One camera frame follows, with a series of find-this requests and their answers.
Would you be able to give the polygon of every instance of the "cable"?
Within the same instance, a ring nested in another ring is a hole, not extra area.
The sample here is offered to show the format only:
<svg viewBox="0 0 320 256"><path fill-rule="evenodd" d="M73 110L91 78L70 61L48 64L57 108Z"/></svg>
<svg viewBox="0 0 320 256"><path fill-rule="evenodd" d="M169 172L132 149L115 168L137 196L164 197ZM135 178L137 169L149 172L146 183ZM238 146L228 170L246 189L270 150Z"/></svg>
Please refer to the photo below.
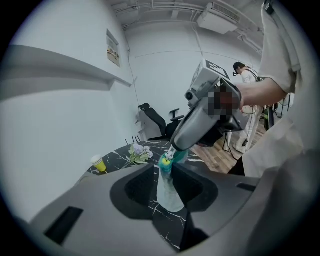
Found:
<svg viewBox="0 0 320 256"><path fill-rule="evenodd" d="M228 146L229 151L228 151L228 150L224 150L225 144ZM227 142L227 134L225 134L225 139L224 139L224 143L223 143L222 150L230 153L231 156L232 156L232 158L233 158L234 160L236 160L236 161L239 160L239 159L236 159L236 158L235 158L234 154L232 154L231 148L229 147L228 142Z"/></svg>
<svg viewBox="0 0 320 256"><path fill-rule="evenodd" d="M199 35L198 35L198 32L197 32L197 29L195 28L194 25L191 25L193 31L195 32L195 35L196 35L196 41L198 42L198 45L199 45L199 48L200 48L200 51L201 51L201 55L204 56L204 52L202 51L202 48L201 48L201 43L200 43L200 38L199 38Z"/></svg>
<svg viewBox="0 0 320 256"><path fill-rule="evenodd" d="M290 109L290 100L291 100L291 93L289 94L288 109L286 110L287 112L288 112L288 111L289 111L289 109Z"/></svg>
<svg viewBox="0 0 320 256"><path fill-rule="evenodd" d="M280 101L279 101L279 104L281 105L281 106L283 106L283 107L286 107L286 106L288 106L289 105L289 103L287 104L287 105L284 105L284 103L285 103L285 99L286 99L287 97L285 97L282 101L283 101L283 104L281 104L280 103Z"/></svg>
<svg viewBox="0 0 320 256"><path fill-rule="evenodd" d="M282 109L281 109L281 116L279 118L282 118L282 113L284 112L284 105L282 105Z"/></svg>
<svg viewBox="0 0 320 256"><path fill-rule="evenodd" d="M257 112L257 110L258 109L256 109L255 111L254 111L254 106L250 106L251 108L252 108L252 113L245 113L245 112L242 112L243 114L246 114L246 115L253 115L253 114L255 114L256 112Z"/></svg>
<svg viewBox="0 0 320 256"><path fill-rule="evenodd" d="M133 79L133 85L134 85L134 91L135 91L135 96L136 96L136 101L138 102L138 106L140 106L139 104L139 99L138 99L138 94L137 94L137 89L136 89L136 80L134 78L134 73L132 72L132 68L131 68L131 64L130 64L130 45L129 45L129 42L128 42L128 39L126 37L126 35L124 35L124 38L126 40L126 43L129 47L129 51L128 51L128 63L129 63L129 67L130 67L130 70L131 70L131 75L132 75L132 79Z"/></svg>

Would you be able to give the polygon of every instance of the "white flower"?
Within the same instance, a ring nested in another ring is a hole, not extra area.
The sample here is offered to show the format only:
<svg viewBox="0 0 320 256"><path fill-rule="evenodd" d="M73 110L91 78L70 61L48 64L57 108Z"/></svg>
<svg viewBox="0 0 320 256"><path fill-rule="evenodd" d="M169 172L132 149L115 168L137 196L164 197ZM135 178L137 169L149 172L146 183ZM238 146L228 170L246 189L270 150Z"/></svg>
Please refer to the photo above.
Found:
<svg viewBox="0 0 320 256"><path fill-rule="evenodd" d="M144 149L143 146L135 143L135 144L133 144L133 151L137 156L139 156L139 155L142 155L145 152L145 149Z"/></svg>
<svg viewBox="0 0 320 256"><path fill-rule="evenodd" d="M152 151L148 151L147 154L149 158L152 158L154 156L154 153L152 153Z"/></svg>

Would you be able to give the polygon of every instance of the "wooden floor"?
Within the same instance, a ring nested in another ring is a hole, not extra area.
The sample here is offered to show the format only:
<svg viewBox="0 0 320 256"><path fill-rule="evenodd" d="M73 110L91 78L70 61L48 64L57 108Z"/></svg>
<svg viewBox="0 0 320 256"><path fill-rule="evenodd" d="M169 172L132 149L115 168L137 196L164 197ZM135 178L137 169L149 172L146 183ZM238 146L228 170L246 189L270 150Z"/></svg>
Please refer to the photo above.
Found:
<svg viewBox="0 0 320 256"><path fill-rule="evenodd" d="M260 120L259 122L251 148L266 132L263 122L263 120ZM239 159L243 155L233 148L233 144L235 144L239 139L239 134L239 132L232 133L230 142L231 152L236 159ZM237 161L233 159L229 152L223 150L224 142L225 137L222 137L214 144L214 147L200 147L198 145L194 145L191 150L205 162L211 171L226 174L237 163Z"/></svg>

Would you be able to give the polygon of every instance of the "black marble table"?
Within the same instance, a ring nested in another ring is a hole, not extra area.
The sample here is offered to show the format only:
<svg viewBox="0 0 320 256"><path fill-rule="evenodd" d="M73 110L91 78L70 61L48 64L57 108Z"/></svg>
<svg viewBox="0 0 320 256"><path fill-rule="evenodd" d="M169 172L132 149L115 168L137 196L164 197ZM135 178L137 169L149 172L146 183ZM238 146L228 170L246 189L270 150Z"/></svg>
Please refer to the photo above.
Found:
<svg viewBox="0 0 320 256"><path fill-rule="evenodd" d="M154 164L154 176L156 177L154 182L158 183L159 178L159 167L158 162L160 157L168 151L171 144L168 141L142 141L138 144L142 146L149 146L153 152L153 157L148 159L146 162ZM116 172L121 169L135 166L136 164L129 162L131 145L121 147L106 156L103 157L103 161L106 166L108 173ZM189 150L186 164L207 169L210 172L207 165L202 161L196 154ZM94 166L92 166L87 172L94 175L105 175L105 172L99 172ZM183 232L185 228L187 209L183 208L179 212L169 212L164 209L157 201L157 184L153 187L150 194L149 206L153 210L153 224L159 235L170 244L177 252L180 250L179 245L181 244Z"/></svg>

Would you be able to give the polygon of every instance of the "gray surface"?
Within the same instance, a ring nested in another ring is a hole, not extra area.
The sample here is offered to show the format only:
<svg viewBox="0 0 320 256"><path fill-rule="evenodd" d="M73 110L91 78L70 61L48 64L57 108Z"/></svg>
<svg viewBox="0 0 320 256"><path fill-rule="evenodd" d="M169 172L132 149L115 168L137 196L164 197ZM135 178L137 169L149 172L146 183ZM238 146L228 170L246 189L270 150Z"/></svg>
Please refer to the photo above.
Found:
<svg viewBox="0 0 320 256"><path fill-rule="evenodd" d="M250 255L272 251L292 233L301 237L308 235L303 232L306 229L297 229L303 222L310 229L319 225L319 214L315 211L316 205L319 205L319 156L320 151L308 150L282 166L273 183L263 215L250 237Z"/></svg>
<svg viewBox="0 0 320 256"><path fill-rule="evenodd" d="M112 185L139 168L130 167L82 182L42 210L31 225L44 232L67 207L78 207L84 211L66 238L65 249L88 256L173 254L174 249L159 236L151 221L129 219L111 202Z"/></svg>
<svg viewBox="0 0 320 256"><path fill-rule="evenodd" d="M79 185L82 182L86 182L89 181L92 178L97 177L96 175L92 174L91 172L85 172L84 175L82 175L82 177L76 182L76 185Z"/></svg>
<svg viewBox="0 0 320 256"><path fill-rule="evenodd" d="M216 201L205 212L193 212L196 228L211 236L184 253L190 255L230 255L244 252L272 188L274 173L267 171L262 180L216 172L197 171L214 181L218 187ZM46 207L31 225L44 232L69 206L84 209L63 247L81 255L173 255L176 252L159 235L149 220L125 217L112 204L110 190L113 184L137 171L130 167L102 177L81 182L58 200ZM254 193L240 189L239 183L258 184Z"/></svg>
<svg viewBox="0 0 320 256"><path fill-rule="evenodd" d="M249 237L266 207L275 177L276 172L266 171L252 196L229 222L225 223L216 234L201 244L182 252L181 255L245 255Z"/></svg>

